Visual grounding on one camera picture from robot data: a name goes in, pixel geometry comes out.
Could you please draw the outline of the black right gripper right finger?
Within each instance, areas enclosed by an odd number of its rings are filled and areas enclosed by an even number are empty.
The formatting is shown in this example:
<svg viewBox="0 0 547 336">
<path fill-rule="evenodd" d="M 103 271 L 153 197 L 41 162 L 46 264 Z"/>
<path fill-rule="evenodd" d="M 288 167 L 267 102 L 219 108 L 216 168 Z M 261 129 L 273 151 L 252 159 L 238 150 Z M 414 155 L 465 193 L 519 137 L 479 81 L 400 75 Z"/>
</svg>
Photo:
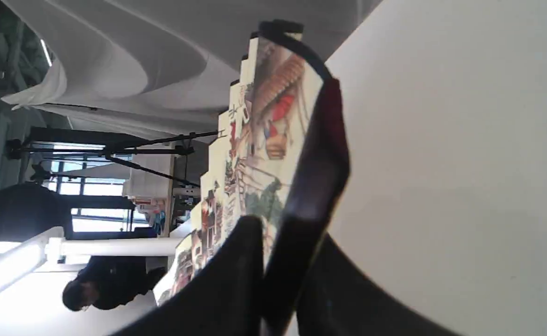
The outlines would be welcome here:
<svg viewBox="0 0 547 336">
<path fill-rule="evenodd" d="M 325 236 L 297 306 L 301 336 L 452 336 L 370 281 Z"/>
</svg>

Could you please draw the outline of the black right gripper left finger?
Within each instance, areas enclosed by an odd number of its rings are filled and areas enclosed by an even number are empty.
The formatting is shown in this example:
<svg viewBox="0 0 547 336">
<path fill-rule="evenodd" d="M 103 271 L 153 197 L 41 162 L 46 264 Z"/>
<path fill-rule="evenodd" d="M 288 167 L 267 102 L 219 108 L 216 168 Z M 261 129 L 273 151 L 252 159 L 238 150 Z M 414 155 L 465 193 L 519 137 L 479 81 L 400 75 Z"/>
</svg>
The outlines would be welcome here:
<svg viewBox="0 0 547 336">
<path fill-rule="evenodd" d="M 180 292 L 118 336 L 258 336 L 263 277 L 261 220 L 238 219 L 207 266 Z"/>
</svg>

